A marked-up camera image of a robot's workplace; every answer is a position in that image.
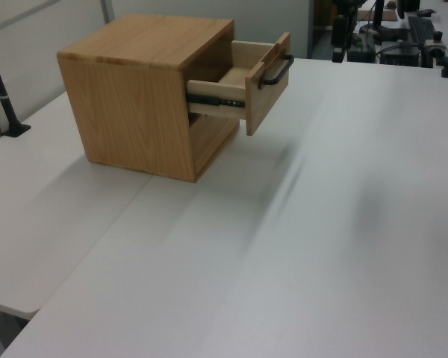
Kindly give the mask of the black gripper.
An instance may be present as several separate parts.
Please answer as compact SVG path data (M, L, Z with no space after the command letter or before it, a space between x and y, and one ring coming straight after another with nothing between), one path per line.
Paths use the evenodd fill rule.
M331 44L334 46L332 61L341 62L341 49L343 50L343 62L349 62L349 47L352 42L352 33L355 29L354 15L338 15L332 26Z

